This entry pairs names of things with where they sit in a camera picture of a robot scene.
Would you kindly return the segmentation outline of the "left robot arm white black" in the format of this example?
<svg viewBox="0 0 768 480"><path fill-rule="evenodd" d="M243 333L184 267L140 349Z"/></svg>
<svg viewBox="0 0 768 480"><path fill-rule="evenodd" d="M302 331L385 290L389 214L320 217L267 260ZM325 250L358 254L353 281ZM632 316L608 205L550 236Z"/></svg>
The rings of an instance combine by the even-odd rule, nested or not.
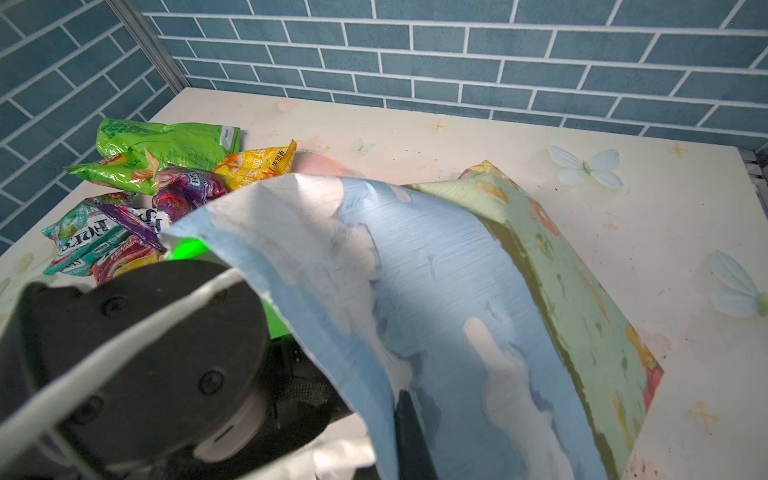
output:
<svg viewBox="0 0 768 480"><path fill-rule="evenodd" d="M8 417L102 343L223 272L156 263L90 290L40 280L1 340ZM142 350L1 470L5 479L235 479L318 437L349 410L288 335L272 338L246 283Z"/></svg>

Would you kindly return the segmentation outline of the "illustrated paper gift bag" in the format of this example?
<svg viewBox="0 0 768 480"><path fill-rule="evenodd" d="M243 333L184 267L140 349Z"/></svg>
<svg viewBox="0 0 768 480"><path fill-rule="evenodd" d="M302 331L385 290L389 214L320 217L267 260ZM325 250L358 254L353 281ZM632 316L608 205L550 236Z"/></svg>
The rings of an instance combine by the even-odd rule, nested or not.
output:
<svg viewBox="0 0 768 480"><path fill-rule="evenodd" d="M398 186L292 174L163 230L223 272L102 343L8 417L1 470L87 391L246 283L348 407L235 479L399 479L407 390L438 479L619 479L663 372L543 207L489 163Z"/></svg>

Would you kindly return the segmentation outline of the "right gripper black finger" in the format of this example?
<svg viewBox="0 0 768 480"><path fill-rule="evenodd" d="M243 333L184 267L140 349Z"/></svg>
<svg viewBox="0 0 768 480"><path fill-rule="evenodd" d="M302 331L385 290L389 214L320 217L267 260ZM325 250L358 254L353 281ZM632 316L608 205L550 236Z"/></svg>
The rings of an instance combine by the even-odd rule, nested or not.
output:
<svg viewBox="0 0 768 480"><path fill-rule="evenodd" d="M401 390L394 413L400 480L437 480L424 433L411 395Z"/></svg>

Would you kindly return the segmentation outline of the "green chips bag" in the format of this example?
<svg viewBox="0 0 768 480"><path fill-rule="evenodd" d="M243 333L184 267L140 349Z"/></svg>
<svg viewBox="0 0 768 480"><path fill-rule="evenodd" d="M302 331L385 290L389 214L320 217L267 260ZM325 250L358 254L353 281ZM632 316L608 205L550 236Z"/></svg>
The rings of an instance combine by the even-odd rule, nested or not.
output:
<svg viewBox="0 0 768 480"><path fill-rule="evenodd" d="M106 118L96 137L101 159L66 171L93 184L153 195L161 172L171 168L211 172L240 146L241 129L234 126Z"/></svg>

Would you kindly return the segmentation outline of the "teal red snack packet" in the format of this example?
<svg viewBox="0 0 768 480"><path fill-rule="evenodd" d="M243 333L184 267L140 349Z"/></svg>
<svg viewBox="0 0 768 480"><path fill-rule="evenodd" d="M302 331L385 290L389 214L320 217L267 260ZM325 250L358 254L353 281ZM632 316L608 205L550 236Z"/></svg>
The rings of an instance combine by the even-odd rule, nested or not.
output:
<svg viewBox="0 0 768 480"><path fill-rule="evenodd" d="M134 197L113 192L86 198L45 227L42 234L55 243L57 253L43 273L89 276L99 260L131 238L162 251L158 233L163 220L152 209L135 207Z"/></svg>

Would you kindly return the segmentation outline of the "yellow corn chips packet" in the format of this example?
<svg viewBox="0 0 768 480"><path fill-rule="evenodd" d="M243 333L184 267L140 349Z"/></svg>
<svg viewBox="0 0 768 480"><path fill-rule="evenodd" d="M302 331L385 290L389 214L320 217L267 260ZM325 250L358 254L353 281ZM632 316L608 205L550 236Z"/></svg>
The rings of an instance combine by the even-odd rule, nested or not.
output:
<svg viewBox="0 0 768 480"><path fill-rule="evenodd" d="M252 183L290 174L297 143L286 147L248 150L225 157L213 170L223 178L230 191Z"/></svg>

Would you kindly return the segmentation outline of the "purple berry candy packet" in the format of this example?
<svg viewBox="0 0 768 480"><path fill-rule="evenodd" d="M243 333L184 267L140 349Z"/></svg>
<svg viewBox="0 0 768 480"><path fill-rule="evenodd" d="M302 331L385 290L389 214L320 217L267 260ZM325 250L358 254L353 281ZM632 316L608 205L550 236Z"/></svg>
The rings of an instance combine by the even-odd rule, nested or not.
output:
<svg viewBox="0 0 768 480"><path fill-rule="evenodd" d="M165 252L159 238L163 230L228 192L221 175L171 168L159 174L151 207L141 207L138 200L133 199L134 195L129 194L127 199L101 201L97 209L144 245Z"/></svg>

